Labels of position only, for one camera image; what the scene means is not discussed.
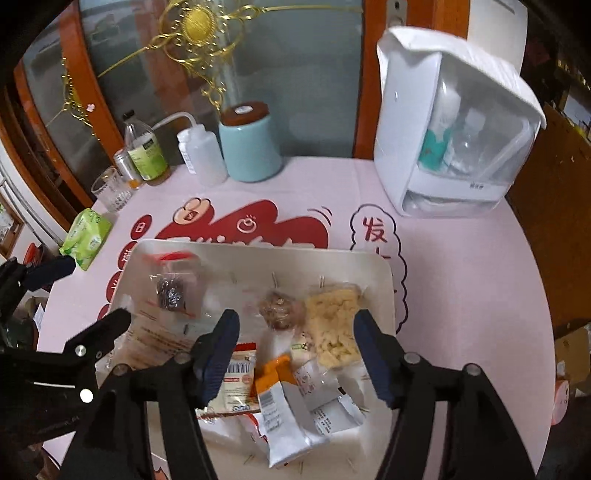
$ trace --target cardboard box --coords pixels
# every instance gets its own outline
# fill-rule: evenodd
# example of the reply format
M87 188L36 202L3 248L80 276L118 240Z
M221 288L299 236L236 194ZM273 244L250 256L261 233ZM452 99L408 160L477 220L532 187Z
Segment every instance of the cardboard box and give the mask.
M589 335L584 327L557 339L554 352L559 378L567 379L571 386L586 380L590 371Z

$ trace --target green tissue pack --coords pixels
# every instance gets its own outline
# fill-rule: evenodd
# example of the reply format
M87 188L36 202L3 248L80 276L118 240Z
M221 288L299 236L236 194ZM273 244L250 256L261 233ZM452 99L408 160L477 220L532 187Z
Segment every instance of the green tissue pack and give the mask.
M71 256L82 270L88 270L111 227L113 224L105 217L87 208L74 219L60 253Z

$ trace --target table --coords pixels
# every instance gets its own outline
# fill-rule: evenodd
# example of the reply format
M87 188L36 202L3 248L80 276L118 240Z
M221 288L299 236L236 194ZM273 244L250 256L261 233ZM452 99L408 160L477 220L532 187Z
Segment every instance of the table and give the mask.
M534 257L505 201L483 218L402 218L373 162L296 157L263 183L228 180L208 191L178 168L141 188L114 220L88 271L54 285L39 350L61 352L106 313L142 238L370 250L392 267L402 347L443 367L481 365L539 467L553 408L553 334ZM61 459L70 438L47 448ZM431 463L426 478L437 476Z

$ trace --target plastic tray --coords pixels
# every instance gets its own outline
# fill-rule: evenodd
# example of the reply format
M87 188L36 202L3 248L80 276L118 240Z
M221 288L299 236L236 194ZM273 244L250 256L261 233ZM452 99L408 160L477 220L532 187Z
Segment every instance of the plastic tray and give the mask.
M142 282L138 279L148 275L143 255L173 251L193 252L200 257L208 275L232 275L237 282L257 282L273 288L274 273L280 287L294 293L303 294L310 287L319 285L321 277L324 277L326 285L355 283L363 290L365 301L382 331L391 335L395 333L392 272L383 258L371 252L262 248L148 239L133 249L119 278L111 310L122 306L126 295L142 297ZM266 461L250 457L242 448L236 448L233 452L231 443L221 445L214 433L208 432L207 428L202 429L218 477L257 480L302 476L308 479L374 478L388 445L392 412L377 399L367 377L356 381L352 378L340 380L351 397L358 403L362 399L363 406L369 410L362 426L334 434L328 445L278 469L268 469ZM148 405L148 415L154 466L156 470L162 467L168 473L162 461L165 451L156 404ZM228 423L228 428L234 428L232 422ZM237 446L241 442L250 442L250 439L236 439Z

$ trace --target white storage box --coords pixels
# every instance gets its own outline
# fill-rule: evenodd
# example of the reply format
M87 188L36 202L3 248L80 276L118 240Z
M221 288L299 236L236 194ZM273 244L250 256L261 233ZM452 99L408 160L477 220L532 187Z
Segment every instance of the white storage box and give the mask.
M393 27L378 43L382 106L374 159L401 215L494 208L545 117L514 67L462 38Z
M119 278L110 309L127 305L126 296L132 299L144 298L146 283L142 279L149 275L142 258L145 254L174 251L189 251L198 255L206 269L208 281L233 277L238 283L255 282L273 288L274 273L280 288L299 295L304 295L310 287L318 286L320 277L324 277L326 285L354 283L362 289L364 299L382 331L390 335L395 333L392 272L383 258L371 252L144 240L131 253ZM309 479L374 478L389 442L392 412L384 402L378 400L369 378L339 380L347 393L369 410L364 424L333 434L331 443L286 467L268 469L267 462L262 458L250 458L242 448L245 439L239 436L240 429L232 419L223 425L225 432L220 431L221 427L202 423L203 437L218 477L257 480L302 478L301 472ZM161 460L166 455L157 406L150 404L148 412L154 464L156 469L162 466L166 472L166 463Z

